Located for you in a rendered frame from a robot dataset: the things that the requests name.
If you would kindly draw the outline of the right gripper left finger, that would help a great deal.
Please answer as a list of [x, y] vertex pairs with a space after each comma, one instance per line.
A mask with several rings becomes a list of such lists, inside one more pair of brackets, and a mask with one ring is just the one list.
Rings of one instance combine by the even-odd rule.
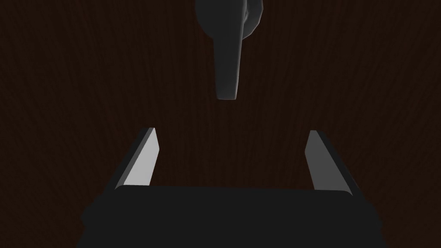
[[155, 128], [143, 128], [124, 156], [109, 182], [110, 189], [120, 186], [148, 186], [151, 182], [159, 144]]

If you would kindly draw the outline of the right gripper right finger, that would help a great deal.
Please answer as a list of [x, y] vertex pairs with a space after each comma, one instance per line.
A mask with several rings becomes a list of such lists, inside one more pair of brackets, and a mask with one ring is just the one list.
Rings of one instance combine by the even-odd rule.
[[323, 131], [309, 132], [304, 154], [315, 190], [360, 195], [360, 188], [348, 167]]

